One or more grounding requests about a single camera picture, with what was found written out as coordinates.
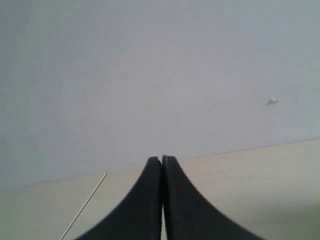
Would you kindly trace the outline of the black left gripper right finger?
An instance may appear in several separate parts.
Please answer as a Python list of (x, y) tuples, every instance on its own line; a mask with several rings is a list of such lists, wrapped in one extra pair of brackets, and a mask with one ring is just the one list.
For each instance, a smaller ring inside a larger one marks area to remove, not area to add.
[(163, 208), (168, 240), (260, 240), (216, 209), (174, 156), (162, 157)]

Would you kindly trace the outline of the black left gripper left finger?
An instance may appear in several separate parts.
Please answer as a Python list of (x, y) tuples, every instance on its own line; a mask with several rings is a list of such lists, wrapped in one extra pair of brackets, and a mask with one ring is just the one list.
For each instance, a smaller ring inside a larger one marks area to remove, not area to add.
[(162, 164), (150, 157), (124, 199), (78, 240), (160, 240)]

